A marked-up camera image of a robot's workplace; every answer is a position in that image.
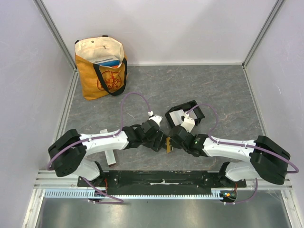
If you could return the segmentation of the black plastic card bin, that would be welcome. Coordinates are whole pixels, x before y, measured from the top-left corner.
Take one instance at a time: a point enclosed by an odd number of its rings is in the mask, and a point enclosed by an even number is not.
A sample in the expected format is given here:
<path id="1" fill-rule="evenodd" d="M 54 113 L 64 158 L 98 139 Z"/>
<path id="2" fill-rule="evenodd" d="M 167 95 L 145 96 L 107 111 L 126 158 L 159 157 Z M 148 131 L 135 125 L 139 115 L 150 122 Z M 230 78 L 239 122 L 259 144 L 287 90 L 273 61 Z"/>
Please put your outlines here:
<path id="1" fill-rule="evenodd" d="M 184 111 L 184 114 L 185 113 L 189 114 L 189 112 L 194 110 L 195 114 L 198 116 L 198 119 L 195 121 L 195 126 L 198 126 L 199 123 L 201 122 L 201 120 L 203 118 L 205 118 L 205 115 L 203 114 L 202 110 L 198 107 L 198 103 L 195 100 L 192 100 L 192 101 L 174 106 L 165 113 L 165 117 L 169 123 L 170 128 L 173 128 L 175 126 L 173 125 L 173 121 L 169 115 L 169 112 L 177 111 L 180 109 L 182 109 Z"/>

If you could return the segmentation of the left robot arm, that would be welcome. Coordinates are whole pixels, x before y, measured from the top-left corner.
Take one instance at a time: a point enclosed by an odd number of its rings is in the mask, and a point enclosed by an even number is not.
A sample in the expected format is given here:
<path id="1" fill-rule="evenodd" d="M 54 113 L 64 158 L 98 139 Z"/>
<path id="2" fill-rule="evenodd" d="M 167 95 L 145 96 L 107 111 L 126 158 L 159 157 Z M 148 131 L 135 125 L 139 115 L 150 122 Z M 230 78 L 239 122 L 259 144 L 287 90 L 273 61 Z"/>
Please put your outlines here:
<path id="1" fill-rule="evenodd" d="M 160 150 L 160 130 L 162 117 L 155 115 L 142 124 L 125 126 L 110 133 L 79 134 L 76 129 L 67 131 L 48 149 L 49 170 L 54 170 L 58 177 L 75 174 L 83 181 L 88 180 L 93 186 L 101 186 L 106 174 L 97 161 L 89 161 L 87 156 L 109 150 L 128 150 L 143 145 Z"/>

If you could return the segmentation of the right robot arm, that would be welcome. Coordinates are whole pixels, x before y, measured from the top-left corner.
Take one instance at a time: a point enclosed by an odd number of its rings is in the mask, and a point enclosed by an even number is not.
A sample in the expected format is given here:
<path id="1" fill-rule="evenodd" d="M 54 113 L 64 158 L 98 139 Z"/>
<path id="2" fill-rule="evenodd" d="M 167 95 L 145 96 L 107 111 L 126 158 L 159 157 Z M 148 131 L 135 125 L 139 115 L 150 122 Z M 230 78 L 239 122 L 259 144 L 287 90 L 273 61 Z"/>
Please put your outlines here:
<path id="1" fill-rule="evenodd" d="M 170 130 L 169 138 L 173 147 L 195 157 L 235 159 L 236 162 L 225 162 L 220 168 L 217 179 L 223 187 L 251 178 L 262 178 L 276 185 L 285 182 L 290 154 L 266 136 L 248 141 L 212 140 L 207 134 L 192 135 L 182 126 L 175 126 Z"/>

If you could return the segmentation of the gold credit card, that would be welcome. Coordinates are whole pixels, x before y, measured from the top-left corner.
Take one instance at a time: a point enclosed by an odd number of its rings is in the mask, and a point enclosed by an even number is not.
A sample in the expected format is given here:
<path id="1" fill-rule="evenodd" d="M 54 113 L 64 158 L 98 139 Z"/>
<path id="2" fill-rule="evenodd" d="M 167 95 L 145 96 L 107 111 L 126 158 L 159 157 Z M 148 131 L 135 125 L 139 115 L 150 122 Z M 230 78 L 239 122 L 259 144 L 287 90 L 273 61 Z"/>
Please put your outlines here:
<path id="1" fill-rule="evenodd" d="M 166 152 L 170 153 L 173 150 L 173 147 L 171 145 L 171 138 L 167 137 L 166 138 Z"/>

